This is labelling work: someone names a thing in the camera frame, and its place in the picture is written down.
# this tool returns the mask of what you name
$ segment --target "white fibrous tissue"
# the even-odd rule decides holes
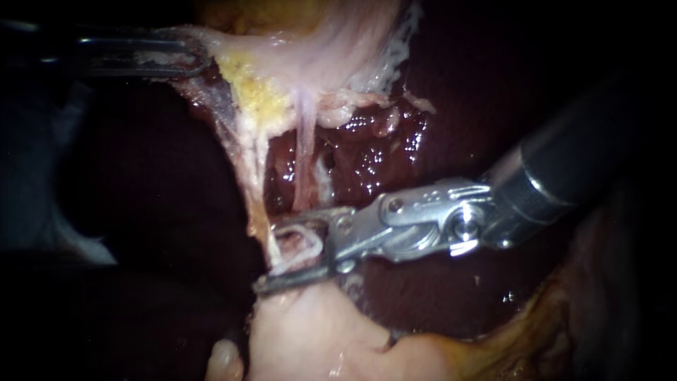
[[[316,126],[337,128],[357,108],[393,103],[389,96],[400,76],[398,65],[408,58],[422,17],[416,2],[402,10],[390,0],[328,0],[313,28],[304,32],[231,35],[206,27],[175,28],[206,46],[227,83],[215,87],[198,76],[172,85],[209,113],[236,170],[250,216],[248,233],[264,245],[271,267],[283,259],[264,206],[269,140],[296,130],[292,208],[309,208],[317,181]]]

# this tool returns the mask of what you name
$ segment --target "metal grasper jaw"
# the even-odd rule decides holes
[[[449,179],[430,186],[381,194],[371,205],[313,210],[287,219],[291,224],[321,221],[327,238],[320,263],[254,284],[258,294],[305,286],[353,271],[369,256],[394,263],[447,251],[455,257],[480,244],[480,234],[494,211],[488,185]]]
[[[378,256],[397,263],[445,250],[458,256],[479,245],[492,210],[489,186],[449,179],[380,195],[333,226],[328,239],[338,262]]]
[[[273,225],[273,234],[295,224],[320,224],[329,228],[345,216],[354,214],[354,207],[334,207],[320,210],[308,210]],[[263,275],[252,285],[256,294],[275,294],[280,291],[308,286],[336,276],[340,271],[335,267],[334,250],[324,242],[320,261],[309,268],[295,270],[280,275]]]

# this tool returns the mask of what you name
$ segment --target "metal screw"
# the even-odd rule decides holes
[[[399,213],[402,211],[404,202],[400,198],[394,198],[388,202],[388,211],[390,213]]]
[[[353,220],[349,216],[343,216],[336,223],[336,227],[341,233],[346,234],[353,227]]]
[[[477,223],[474,221],[461,221],[454,225],[453,227],[453,232],[454,234],[458,237],[463,239],[464,241],[469,241],[471,239],[474,239],[477,236],[477,232],[479,231],[479,227],[477,226]]]
[[[355,263],[354,260],[344,260],[343,262],[339,262],[336,265],[336,271],[340,272],[341,274],[348,274],[349,272],[353,271],[355,268]]]

